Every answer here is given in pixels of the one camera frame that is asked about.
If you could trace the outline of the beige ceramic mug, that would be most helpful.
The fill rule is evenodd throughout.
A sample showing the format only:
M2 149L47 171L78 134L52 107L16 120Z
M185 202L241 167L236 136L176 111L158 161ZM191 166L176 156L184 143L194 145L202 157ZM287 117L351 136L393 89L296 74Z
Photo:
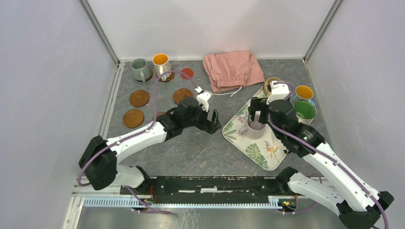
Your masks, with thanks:
M269 97L271 95L271 82L272 81L280 81L279 78L276 77L270 77L267 79L264 84L263 84L263 93L266 97Z

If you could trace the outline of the lilac ceramic mug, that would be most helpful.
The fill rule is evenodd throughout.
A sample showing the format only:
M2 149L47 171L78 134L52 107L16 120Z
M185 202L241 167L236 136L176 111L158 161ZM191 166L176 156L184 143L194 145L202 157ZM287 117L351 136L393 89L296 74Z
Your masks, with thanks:
M260 139L265 135L266 125L257 121L248 121L238 130L238 134L249 139Z

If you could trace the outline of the floral leaf print tray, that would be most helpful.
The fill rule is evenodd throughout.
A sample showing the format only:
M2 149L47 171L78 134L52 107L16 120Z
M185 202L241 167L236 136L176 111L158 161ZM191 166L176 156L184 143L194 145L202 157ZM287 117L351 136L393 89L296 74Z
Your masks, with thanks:
M275 170L287 156L287 149L272 132L269 125L265 125L259 139L248 137L247 131L240 131L248 121L250 100L223 127L222 134L233 146L240 150L255 163L268 171Z

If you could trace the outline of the dark brown wooden coaster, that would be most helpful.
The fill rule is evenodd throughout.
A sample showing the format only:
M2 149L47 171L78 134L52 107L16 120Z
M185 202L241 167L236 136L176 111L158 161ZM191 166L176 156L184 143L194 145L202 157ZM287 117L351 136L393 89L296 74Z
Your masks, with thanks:
M156 114L156 117L160 117L160 116L162 116L162 115L164 115L164 114L166 114L166 112L163 112L163 111L158 112L158 113Z

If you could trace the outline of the white mug orange inside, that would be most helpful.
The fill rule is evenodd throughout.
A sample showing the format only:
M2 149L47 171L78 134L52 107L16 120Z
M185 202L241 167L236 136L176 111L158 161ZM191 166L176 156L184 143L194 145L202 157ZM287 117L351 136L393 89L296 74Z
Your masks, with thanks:
M153 56L152 62L155 69L155 75L158 78L163 73L171 71L172 67L169 61L168 55L164 53L158 53Z

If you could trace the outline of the grey green ceramic mug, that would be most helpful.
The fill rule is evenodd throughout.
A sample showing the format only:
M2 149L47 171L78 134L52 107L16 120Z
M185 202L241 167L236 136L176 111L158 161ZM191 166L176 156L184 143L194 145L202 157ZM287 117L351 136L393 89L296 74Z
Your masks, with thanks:
M150 67L148 66L148 62L145 59L138 58L131 62L131 69L133 71L133 75L135 78L135 71L136 70L149 70Z

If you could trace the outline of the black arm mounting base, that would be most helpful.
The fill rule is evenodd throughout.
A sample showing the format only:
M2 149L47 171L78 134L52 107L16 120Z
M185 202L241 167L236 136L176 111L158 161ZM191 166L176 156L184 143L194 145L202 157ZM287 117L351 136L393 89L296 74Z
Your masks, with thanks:
M158 204L254 204L297 196L282 180L265 176L147 176L132 192L156 197Z

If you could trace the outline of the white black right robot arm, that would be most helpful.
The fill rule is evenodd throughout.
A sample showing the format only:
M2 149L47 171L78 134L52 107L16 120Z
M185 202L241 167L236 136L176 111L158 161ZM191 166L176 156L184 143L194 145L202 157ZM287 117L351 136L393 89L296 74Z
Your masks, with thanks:
M385 211L394 197L359 178L315 128L299 122L288 100L269 102L266 98L253 97L248 110L250 120L259 112L259 123L267 124L288 152L311 164L333 185L330 188L287 167L276 177L280 194L294 192L312 199L334 212L348 229L374 229L379 219L383 219L384 228L389 228Z

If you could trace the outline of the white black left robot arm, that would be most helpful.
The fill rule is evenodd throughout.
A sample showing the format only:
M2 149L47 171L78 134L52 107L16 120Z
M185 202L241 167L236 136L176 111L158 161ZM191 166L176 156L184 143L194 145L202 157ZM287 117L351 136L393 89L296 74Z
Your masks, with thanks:
M120 162L148 146L181 135L185 128L196 127L209 134L215 133L222 127L219 112L214 109L211 119L208 119L208 114L205 105L188 97L143 128L109 139L103 139L100 135L93 137L78 162L81 169L78 185L102 190L117 184L129 186L141 195L147 193L150 181L146 173L140 167L126 167ZM82 176L86 176L88 183L82 183Z

